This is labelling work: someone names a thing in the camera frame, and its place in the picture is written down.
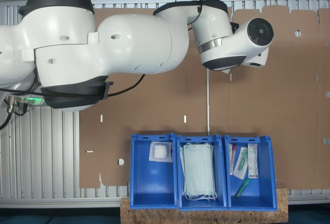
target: cardboard sheet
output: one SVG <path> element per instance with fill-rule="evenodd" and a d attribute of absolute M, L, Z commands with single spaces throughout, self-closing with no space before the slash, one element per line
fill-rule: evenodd
<path fill-rule="evenodd" d="M 122 13 L 151 14 L 154 9 L 95 9 L 97 26 L 106 17 Z M 113 74 L 109 92 L 134 85 L 141 75 Z M 100 101 L 80 112 L 80 188 L 99 188 L 99 173 L 107 186 L 127 185 L 130 137 L 140 134 L 206 135 L 206 69 L 194 40 L 184 61 L 174 70 L 146 75 L 135 89 Z M 124 165 L 118 165 L 118 159 Z"/>
<path fill-rule="evenodd" d="M 314 11 L 284 6 L 237 10 L 233 22 L 256 17 L 274 29 L 267 64 L 233 68 L 232 81 L 210 72 L 210 131 L 269 135 L 278 181 L 289 189 L 330 188 L 330 146 L 323 144 L 330 137 L 329 10 L 320 11 L 320 24 Z"/>
<path fill-rule="evenodd" d="M 153 11 L 103 8 L 95 10 L 95 19 L 99 25 L 110 15 Z M 233 22 L 261 17 L 272 24 L 267 64 L 233 68 L 232 81 L 230 74 L 210 71 L 211 133 L 270 135 L 276 179 L 291 189 L 330 188 L 330 145 L 323 143 L 330 138 L 330 10 L 319 15 L 320 23 L 314 11 L 290 13 L 283 6 L 268 6 L 262 13 L 236 11 Z M 80 112 L 81 188 L 98 188 L 99 173 L 104 185 L 129 182 L 132 133 L 206 134 L 206 69 L 190 32 L 188 54 L 178 68 L 147 75 L 134 90 Z M 111 75 L 110 92 L 135 84 L 140 76 Z"/>

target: blue storage bin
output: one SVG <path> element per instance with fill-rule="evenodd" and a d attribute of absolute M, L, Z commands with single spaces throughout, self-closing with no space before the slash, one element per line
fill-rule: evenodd
<path fill-rule="evenodd" d="M 172 143 L 172 163 L 149 161 L 152 141 Z M 176 209 L 175 134 L 131 137 L 130 208 Z"/>
<path fill-rule="evenodd" d="M 211 143 L 213 145 L 213 173 L 216 184 L 216 192 L 218 197 L 213 200 L 189 201 L 185 197 L 184 192 L 184 174 L 180 159 L 180 147 L 187 143 Z M 177 155 L 177 172 L 178 172 L 178 198 L 180 211 L 196 211 L 196 210 L 227 210 L 226 183 L 224 173 L 224 161 L 222 153 L 222 142 L 220 135 L 202 136 L 202 137 L 186 137 L 178 135 L 176 137 L 176 155 Z"/>
<path fill-rule="evenodd" d="M 225 168 L 227 178 L 228 208 L 233 211 L 277 211 L 276 181 L 273 161 L 272 142 L 269 136 L 242 138 L 224 136 L 223 146 L 225 152 Z M 243 180 L 230 175 L 230 158 L 228 144 L 236 143 L 236 155 L 234 168 L 238 160 L 241 147 L 248 144 L 258 144 L 258 179 L 250 179 L 243 194 L 236 199 L 235 194 L 242 185 Z M 249 169 L 246 170 L 245 178 L 248 177 Z"/>

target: wooden board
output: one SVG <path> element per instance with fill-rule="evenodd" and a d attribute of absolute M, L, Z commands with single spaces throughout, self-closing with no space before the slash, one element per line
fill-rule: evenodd
<path fill-rule="evenodd" d="M 122 224 L 162 223 L 283 223 L 289 221 L 288 189 L 283 184 L 276 185 L 277 212 L 263 211 L 185 211 L 176 210 L 131 210 L 129 199 L 123 198 L 120 204 Z"/>

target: metal rail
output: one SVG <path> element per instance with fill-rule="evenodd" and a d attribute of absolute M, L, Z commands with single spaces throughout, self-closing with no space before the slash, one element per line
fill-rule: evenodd
<path fill-rule="evenodd" d="M 27 0 L 0 0 L 0 25 L 21 21 L 18 8 Z M 175 0 L 92 0 L 95 8 L 158 8 Z M 290 10 L 330 8 L 330 0 L 222 0 L 233 11 L 268 5 Z M 209 73 L 207 128 L 209 131 Z M 0 108 L 0 119 L 5 109 Z M 118 207 L 127 186 L 79 188 L 79 113 L 49 107 L 30 108 L 0 132 L 0 207 Z M 289 190 L 289 204 L 330 202 L 330 189 Z"/>

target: surgical face mask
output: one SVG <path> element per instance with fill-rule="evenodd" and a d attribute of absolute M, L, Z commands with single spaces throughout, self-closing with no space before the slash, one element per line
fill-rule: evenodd
<path fill-rule="evenodd" d="M 183 148 L 185 192 L 188 200 L 217 198 L 212 165 L 213 146 L 186 144 Z"/>

